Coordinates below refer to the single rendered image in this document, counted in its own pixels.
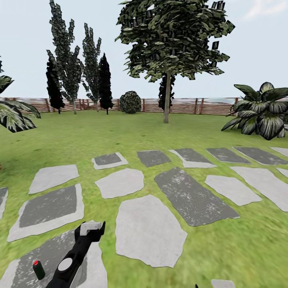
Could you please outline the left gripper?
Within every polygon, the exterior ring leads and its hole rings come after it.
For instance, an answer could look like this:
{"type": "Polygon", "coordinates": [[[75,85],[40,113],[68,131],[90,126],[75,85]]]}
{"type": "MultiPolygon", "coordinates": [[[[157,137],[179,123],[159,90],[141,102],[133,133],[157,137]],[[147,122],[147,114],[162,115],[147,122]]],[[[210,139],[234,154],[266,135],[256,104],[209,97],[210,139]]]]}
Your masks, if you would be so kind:
{"type": "Polygon", "coordinates": [[[75,245],[76,244],[83,244],[85,245],[87,251],[89,250],[89,247],[91,246],[92,242],[99,242],[101,239],[101,236],[104,235],[106,222],[104,221],[102,228],[97,230],[90,230],[86,236],[80,235],[80,226],[77,227],[76,231],[74,232],[74,238],[75,238],[75,245]]]}

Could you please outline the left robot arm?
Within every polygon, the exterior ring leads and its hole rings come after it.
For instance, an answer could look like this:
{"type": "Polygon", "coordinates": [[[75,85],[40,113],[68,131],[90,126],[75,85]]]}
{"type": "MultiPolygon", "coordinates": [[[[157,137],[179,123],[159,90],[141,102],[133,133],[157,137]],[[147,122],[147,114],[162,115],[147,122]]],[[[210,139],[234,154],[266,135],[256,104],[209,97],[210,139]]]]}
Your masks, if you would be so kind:
{"type": "Polygon", "coordinates": [[[81,274],[82,262],[92,242],[99,242],[104,235],[106,222],[84,222],[74,232],[75,246],[55,270],[46,288],[76,288],[81,274]]]}

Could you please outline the pesticide atomizer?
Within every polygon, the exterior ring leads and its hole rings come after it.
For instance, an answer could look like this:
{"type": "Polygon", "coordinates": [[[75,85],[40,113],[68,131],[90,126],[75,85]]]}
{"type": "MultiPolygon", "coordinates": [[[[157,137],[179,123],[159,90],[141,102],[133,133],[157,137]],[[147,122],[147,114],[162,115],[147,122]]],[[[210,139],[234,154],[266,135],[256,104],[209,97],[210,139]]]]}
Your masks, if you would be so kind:
{"type": "Polygon", "coordinates": [[[35,261],[32,266],[38,280],[42,280],[45,277],[45,271],[42,267],[41,262],[35,261]]]}

